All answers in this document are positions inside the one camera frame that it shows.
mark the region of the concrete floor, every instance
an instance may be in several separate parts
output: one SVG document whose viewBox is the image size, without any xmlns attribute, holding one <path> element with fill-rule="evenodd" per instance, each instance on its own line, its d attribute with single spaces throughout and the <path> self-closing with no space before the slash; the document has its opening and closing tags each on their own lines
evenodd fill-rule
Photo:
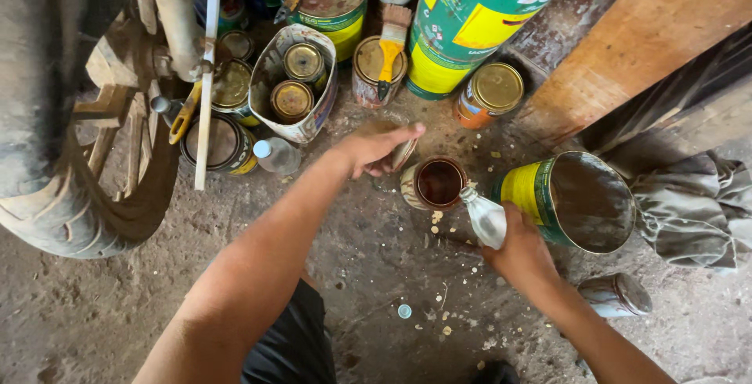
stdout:
<svg viewBox="0 0 752 384">
<path fill-rule="evenodd" d="M 422 101 L 404 88 L 388 109 L 362 109 L 353 102 L 350 71 L 340 78 L 338 101 L 319 137 L 303 148 L 302 168 L 370 119 L 425 121 L 428 132 L 407 166 L 451 155 L 486 193 L 498 172 L 549 155 L 510 125 L 464 130 L 448 101 Z M 475 240 L 465 208 L 447 213 L 433 234 L 431 213 L 409 207 L 398 181 L 393 174 L 346 184 L 309 255 L 339 382 L 462 383 L 479 361 L 493 359 L 509 360 L 523 382 L 594 382 L 546 318 L 464 243 Z M 183 162 L 157 233 L 99 261 L 58 258 L 0 231 L 0 382 L 130 382 L 206 264 L 289 186 L 257 170 L 210 174 L 207 191 L 197 192 Z M 679 382 L 752 381 L 747 262 L 728 276 L 669 267 L 638 238 L 609 255 L 551 250 L 572 283 L 617 271 L 639 278 L 652 294 L 653 314 L 609 322 Z M 397 315 L 400 303 L 412 306 L 407 320 Z M 446 325 L 449 336 L 441 333 Z"/>
</svg>

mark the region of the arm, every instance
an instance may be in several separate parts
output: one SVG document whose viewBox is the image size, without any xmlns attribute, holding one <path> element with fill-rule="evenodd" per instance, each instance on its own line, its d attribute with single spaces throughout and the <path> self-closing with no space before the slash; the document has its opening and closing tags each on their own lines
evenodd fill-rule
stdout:
<svg viewBox="0 0 752 384">
<path fill-rule="evenodd" d="M 662 369 L 611 328 L 577 290 L 559 277 L 530 217 L 503 202 L 507 235 L 500 250 L 483 248 L 486 262 L 559 328 L 599 384 L 675 384 Z"/>
<path fill-rule="evenodd" d="M 329 149 L 218 254 L 134 382 L 238 382 L 244 357 L 295 292 L 316 230 L 345 180 L 389 173 L 390 151 L 423 131 L 421 124 L 371 123 Z"/>
</svg>

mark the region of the yellow handle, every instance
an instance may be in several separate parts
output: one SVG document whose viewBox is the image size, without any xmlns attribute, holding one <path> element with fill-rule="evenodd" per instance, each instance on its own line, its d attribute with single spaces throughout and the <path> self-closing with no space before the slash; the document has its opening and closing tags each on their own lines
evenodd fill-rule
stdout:
<svg viewBox="0 0 752 384">
<path fill-rule="evenodd" d="M 391 41 L 380 40 L 378 41 L 381 46 L 381 52 L 383 52 L 383 66 L 381 67 L 381 73 L 378 75 L 379 81 L 385 81 L 387 83 L 392 82 L 392 64 L 400 54 L 404 45 L 398 45 Z"/>
<path fill-rule="evenodd" d="M 199 99 L 201 99 L 201 87 L 201 81 L 193 83 L 193 89 L 190 91 L 188 99 L 183 104 L 181 111 L 177 113 L 175 121 L 172 122 L 172 127 L 170 127 L 170 145 L 180 142 L 183 134 L 188 130 L 195 106 L 199 104 Z"/>
</svg>

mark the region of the black shorts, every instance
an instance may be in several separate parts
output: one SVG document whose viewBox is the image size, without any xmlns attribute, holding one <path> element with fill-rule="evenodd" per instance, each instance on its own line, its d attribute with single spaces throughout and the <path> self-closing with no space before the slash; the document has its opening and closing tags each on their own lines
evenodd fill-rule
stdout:
<svg viewBox="0 0 752 384">
<path fill-rule="evenodd" d="M 240 382 L 335 384 L 328 334 L 324 300 L 305 281 L 298 281 L 287 307 L 246 356 Z"/>
</svg>

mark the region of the cut plastic bottle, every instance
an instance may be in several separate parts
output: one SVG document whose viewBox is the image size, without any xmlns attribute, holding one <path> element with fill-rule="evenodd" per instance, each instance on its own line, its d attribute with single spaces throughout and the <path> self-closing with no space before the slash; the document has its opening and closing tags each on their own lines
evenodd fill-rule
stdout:
<svg viewBox="0 0 752 384">
<path fill-rule="evenodd" d="M 507 235 L 507 215 L 504 207 L 483 196 L 475 188 L 465 187 L 459 192 L 470 213 L 470 224 L 481 243 L 501 249 Z"/>
<path fill-rule="evenodd" d="M 295 173 L 300 167 L 300 151 L 279 137 L 259 140 L 253 145 L 253 154 L 261 168 L 283 176 Z"/>
</svg>

